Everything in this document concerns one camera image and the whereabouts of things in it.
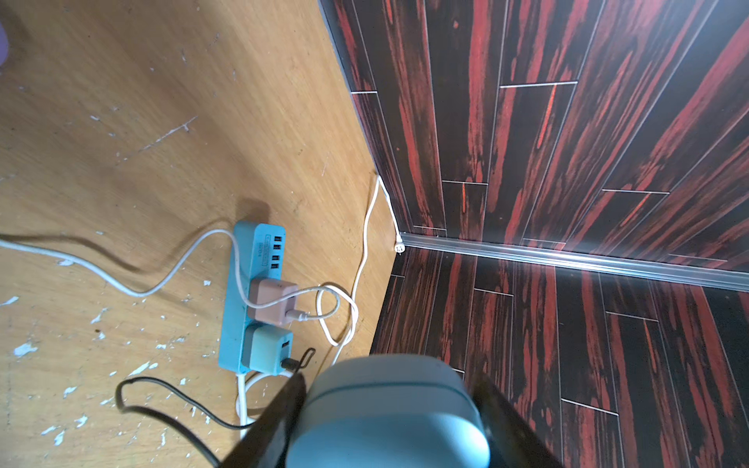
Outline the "teal USB charger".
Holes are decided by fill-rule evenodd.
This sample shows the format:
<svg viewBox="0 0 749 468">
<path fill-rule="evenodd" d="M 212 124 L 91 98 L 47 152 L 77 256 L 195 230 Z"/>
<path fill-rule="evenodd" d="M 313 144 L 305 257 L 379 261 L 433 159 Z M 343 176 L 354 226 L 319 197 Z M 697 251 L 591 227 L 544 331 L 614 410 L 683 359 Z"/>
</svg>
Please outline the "teal USB charger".
<svg viewBox="0 0 749 468">
<path fill-rule="evenodd" d="M 261 372 L 279 376 L 291 358 L 293 333 L 275 325 L 253 322 L 245 331 L 240 364 L 243 374 Z"/>
</svg>

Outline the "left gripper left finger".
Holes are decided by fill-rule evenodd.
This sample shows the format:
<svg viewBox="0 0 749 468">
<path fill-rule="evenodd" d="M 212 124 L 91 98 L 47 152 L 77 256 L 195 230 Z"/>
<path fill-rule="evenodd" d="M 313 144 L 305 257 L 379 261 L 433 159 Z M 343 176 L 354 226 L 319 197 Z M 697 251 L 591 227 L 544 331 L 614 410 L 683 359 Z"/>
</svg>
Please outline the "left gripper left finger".
<svg viewBox="0 0 749 468">
<path fill-rule="evenodd" d="M 294 374 L 220 467 L 285 467 L 306 392 L 304 376 Z"/>
</svg>

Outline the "blue earbud case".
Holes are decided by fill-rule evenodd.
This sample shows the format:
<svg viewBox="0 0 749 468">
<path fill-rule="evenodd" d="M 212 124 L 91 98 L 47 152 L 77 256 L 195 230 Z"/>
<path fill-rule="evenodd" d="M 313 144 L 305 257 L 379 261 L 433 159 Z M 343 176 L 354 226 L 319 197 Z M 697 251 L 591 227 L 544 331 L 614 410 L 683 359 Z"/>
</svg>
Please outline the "blue earbud case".
<svg viewBox="0 0 749 468">
<path fill-rule="evenodd" d="M 288 467 L 487 467 L 490 447 L 459 372 L 422 355 L 335 364 L 310 386 Z"/>
</svg>

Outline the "teal power strip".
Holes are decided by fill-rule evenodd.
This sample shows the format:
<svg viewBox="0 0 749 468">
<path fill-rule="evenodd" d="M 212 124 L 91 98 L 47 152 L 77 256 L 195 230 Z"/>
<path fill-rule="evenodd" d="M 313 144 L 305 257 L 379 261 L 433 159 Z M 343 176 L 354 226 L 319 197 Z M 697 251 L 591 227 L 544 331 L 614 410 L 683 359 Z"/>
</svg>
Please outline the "teal power strip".
<svg viewBox="0 0 749 468">
<path fill-rule="evenodd" d="M 279 225 L 238 222 L 232 234 L 239 251 L 231 254 L 229 262 L 218 365 L 243 374 L 240 359 L 245 331 L 251 323 L 258 322 L 247 314 L 251 282 L 257 278 L 282 278 L 286 230 Z"/>
</svg>

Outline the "pink earbud case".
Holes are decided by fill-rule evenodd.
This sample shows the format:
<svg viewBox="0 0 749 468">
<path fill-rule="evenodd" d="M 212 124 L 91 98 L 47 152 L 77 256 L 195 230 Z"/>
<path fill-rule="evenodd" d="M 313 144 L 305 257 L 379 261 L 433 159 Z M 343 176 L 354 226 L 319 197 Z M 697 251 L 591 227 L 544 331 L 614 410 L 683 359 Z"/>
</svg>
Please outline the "pink earbud case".
<svg viewBox="0 0 749 468">
<path fill-rule="evenodd" d="M 7 62 L 10 54 L 10 44 L 7 32 L 3 25 L 0 25 L 0 66 Z"/>
</svg>

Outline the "pink USB charger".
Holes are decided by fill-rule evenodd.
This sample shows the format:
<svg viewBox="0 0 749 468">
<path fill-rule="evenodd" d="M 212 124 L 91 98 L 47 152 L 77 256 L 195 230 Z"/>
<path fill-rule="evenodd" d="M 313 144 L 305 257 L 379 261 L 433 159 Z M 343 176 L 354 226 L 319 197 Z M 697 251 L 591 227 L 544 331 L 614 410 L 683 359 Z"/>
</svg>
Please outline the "pink USB charger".
<svg viewBox="0 0 749 468">
<path fill-rule="evenodd" d="M 299 289 L 297 284 L 283 280 L 254 279 L 249 294 L 254 306 L 247 308 L 248 317 L 261 323 L 288 327 L 292 319 L 287 313 L 296 309 L 296 298 L 291 298 L 291 294 Z"/>
</svg>

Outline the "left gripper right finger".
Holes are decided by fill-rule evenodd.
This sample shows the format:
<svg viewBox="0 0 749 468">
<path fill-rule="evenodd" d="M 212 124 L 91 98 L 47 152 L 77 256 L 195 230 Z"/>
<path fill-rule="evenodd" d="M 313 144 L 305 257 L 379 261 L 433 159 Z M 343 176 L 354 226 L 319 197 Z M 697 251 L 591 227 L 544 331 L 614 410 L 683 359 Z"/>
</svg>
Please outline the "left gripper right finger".
<svg viewBox="0 0 749 468">
<path fill-rule="evenodd" d="M 471 392 L 488 440 L 490 467 L 564 467 L 487 374 L 476 376 Z"/>
</svg>

